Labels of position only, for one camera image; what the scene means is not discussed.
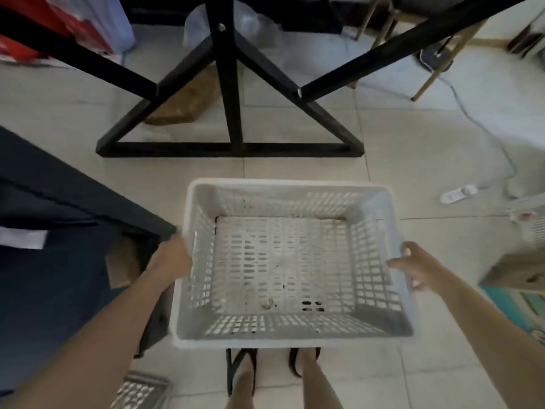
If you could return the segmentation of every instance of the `person's left arm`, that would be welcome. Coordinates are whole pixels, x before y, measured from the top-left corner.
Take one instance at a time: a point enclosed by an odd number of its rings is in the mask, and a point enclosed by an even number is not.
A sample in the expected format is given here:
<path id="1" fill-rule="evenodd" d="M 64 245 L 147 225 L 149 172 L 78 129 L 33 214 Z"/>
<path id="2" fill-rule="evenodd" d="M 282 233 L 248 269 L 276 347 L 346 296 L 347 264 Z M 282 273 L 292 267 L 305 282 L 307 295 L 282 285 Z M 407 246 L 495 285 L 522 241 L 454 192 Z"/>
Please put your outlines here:
<path id="1" fill-rule="evenodd" d="M 191 266 L 180 236 L 162 243 L 146 271 L 17 389 L 2 409 L 109 408 L 161 293 L 174 280 L 188 276 Z"/>

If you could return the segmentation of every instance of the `gray basket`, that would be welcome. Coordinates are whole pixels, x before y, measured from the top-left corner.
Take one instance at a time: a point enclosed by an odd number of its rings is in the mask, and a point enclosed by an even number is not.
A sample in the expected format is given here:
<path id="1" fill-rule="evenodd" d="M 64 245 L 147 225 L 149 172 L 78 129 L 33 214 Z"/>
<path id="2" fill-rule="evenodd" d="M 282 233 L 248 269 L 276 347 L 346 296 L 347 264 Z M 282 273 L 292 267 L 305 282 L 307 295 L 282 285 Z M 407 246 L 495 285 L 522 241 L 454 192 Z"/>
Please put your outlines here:
<path id="1" fill-rule="evenodd" d="M 183 235 L 193 254 L 171 313 L 177 347 L 304 347 L 407 337 L 402 239 L 380 186 L 198 179 Z"/>

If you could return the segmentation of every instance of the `sandal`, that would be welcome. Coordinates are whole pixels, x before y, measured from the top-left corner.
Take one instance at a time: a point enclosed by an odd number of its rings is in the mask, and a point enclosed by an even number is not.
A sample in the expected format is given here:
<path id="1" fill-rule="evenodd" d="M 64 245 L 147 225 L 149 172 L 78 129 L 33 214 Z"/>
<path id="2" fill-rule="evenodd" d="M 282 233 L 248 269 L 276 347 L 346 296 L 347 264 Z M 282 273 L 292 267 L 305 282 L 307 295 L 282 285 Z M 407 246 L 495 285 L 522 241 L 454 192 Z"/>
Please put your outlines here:
<path id="1" fill-rule="evenodd" d="M 318 360 L 318 357 L 320 356 L 320 350 L 321 347 L 316 348 L 316 360 Z M 296 377 L 302 377 L 299 373 L 297 373 L 297 369 L 295 368 L 295 361 L 297 360 L 297 353 L 299 352 L 298 347 L 292 347 L 290 349 L 290 359 L 288 361 L 288 365 L 290 366 L 290 370 Z"/>
<path id="2" fill-rule="evenodd" d="M 233 393 L 233 379 L 235 373 L 238 370 L 242 360 L 246 357 L 246 354 L 249 354 L 250 360 L 252 360 L 253 366 L 253 387 L 252 387 L 252 396 L 255 392 L 255 373 L 257 370 L 257 349 L 240 349 L 238 354 L 235 357 L 235 360 L 231 359 L 231 349 L 227 349 L 227 393 L 229 396 Z"/>

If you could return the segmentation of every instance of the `person's right arm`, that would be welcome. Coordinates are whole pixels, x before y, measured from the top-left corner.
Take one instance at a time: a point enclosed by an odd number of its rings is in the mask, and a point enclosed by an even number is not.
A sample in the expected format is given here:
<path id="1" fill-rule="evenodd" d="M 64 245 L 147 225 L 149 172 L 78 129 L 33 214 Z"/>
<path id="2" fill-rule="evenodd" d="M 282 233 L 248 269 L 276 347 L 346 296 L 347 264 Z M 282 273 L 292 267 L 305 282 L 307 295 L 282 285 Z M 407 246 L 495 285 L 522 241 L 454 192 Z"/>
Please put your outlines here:
<path id="1" fill-rule="evenodd" d="M 510 409 L 545 408 L 545 348 L 417 243 L 387 262 L 439 294 Z"/>

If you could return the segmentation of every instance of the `perforated plastic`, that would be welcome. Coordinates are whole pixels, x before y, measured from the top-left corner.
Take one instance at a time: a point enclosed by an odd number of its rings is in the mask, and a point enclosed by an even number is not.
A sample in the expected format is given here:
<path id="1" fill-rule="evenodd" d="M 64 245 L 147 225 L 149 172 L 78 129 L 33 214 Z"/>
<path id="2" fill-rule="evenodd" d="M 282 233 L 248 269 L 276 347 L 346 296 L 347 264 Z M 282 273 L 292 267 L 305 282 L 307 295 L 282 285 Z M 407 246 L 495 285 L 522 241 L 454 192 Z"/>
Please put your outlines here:
<path id="1" fill-rule="evenodd" d="M 408 284 L 385 260 L 401 238 L 389 192 L 318 181 L 198 179 L 175 284 L 178 347 L 326 346 L 411 336 Z"/>

